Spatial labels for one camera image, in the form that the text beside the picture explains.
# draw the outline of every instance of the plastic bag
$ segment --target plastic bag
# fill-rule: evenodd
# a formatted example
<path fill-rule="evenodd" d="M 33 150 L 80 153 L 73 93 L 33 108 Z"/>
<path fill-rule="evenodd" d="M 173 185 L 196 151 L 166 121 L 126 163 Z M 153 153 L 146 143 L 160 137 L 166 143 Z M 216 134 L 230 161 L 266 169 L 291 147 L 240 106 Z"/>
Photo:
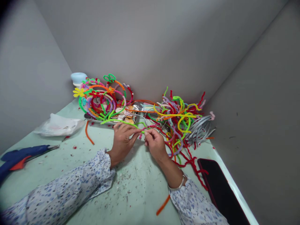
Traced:
<path fill-rule="evenodd" d="M 84 120 L 68 119 L 52 113 L 50 119 L 33 132 L 45 137 L 68 136 L 76 133 L 84 124 Z"/>

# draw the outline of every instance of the floral print sleeve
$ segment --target floral print sleeve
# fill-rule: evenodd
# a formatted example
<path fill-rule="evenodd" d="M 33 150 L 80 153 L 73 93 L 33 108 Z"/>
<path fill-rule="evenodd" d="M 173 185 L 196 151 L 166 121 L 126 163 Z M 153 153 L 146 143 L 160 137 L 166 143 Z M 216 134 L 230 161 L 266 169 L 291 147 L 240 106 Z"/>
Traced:
<path fill-rule="evenodd" d="M 228 224 L 226 218 L 188 177 L 185 186 L 179 190 L 170 190 L 170 197 L 178 210 L 181 224 Z"/>
<path fill-rule="evenodd" d="M 2 213 L 4 224 L 63 224 L 83 203 L 111 187 L 115 170 L 110 170 L 106 150 L 31 191 Z"/>

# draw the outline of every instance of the bracelet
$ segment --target bracelet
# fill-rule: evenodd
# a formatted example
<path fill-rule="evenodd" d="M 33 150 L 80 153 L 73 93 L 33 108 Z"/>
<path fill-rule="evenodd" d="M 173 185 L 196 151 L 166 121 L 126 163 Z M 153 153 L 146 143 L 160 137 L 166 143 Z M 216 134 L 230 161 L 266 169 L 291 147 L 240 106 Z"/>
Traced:
<path fill-rule="evenodd" d="M 186 177 L 185 175 L 183 175 L 183 177 L 182 177 L 182 182 L 181 182 L 180 186 L 177 187 L 177 188 L 170 188 L 170 186 L 169 186 L 169 184 L 168 184 L 169 189 L 170 189 L 171 191 L 177 191 L 177 190 L 179 190 L 179 189 L 183 186 L 183 183 L 184 183 L 185 178 L 187 178 L 187 177 Z"/>

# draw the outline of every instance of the left hand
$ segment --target left hand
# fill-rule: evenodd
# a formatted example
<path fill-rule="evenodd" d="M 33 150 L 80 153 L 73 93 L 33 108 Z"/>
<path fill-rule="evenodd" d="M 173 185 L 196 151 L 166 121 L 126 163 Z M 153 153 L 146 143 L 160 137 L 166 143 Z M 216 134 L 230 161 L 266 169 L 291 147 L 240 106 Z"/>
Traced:
<path fill-rule="evenodd" d="M 116 166 L 127 156 L 142 131 L 141 129 L 137 129 L 132 125 L 124 124 L 122 122 L 118 122 L 114 125 L 113 129 L 115 134 L 113 137 L 112 149 L 107 152 L 111 161 L 110 168 Z"/>

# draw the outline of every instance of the green table surface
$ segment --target green table surface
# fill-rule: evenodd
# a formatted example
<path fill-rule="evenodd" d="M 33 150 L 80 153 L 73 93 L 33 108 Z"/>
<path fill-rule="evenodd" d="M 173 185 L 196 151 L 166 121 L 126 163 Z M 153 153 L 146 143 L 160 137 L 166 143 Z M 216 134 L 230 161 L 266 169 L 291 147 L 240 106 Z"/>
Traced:
<path fill-rule="evenodd" d="M 84 119 L 77 100 L 68 104 L 57 115 Z M 1 210 L 19 201 L 39 185 L 47 184 L 68 170 L 80 166 L 93 158 L 101 148 L 111 149 L 113 145 L 112 126 L 93 124 L 88 134 L 94 141 L 92 145 L 85 134 L 85 126 L 70 138 L 42 137 L 31 132 L 7 151 L 38 145 L 60 145 L 55 149 L 28 163 L 22 170 L 12 172 L 0 188 Z M 251 224 L 257 224 L 244 198 L 226 169 L 223 161 L 207 140 L 191 153 L 197 158 L 216 160 L 222 168 L 229 184 L 236 194 Z M 209 194 L 201 186 L 192 167 L 182 169 L 208 198 Z M 180 224 L 179 216 L 172 202 L 166 205 L 159 216 L 156 211 L 168 196 L 168 185 L 164 175 L 144 146 L 144 136 L 137 140 L 124 162 L 116 167 L 112 187 L 81 206 L 67 221 L 67 224 Z"/>

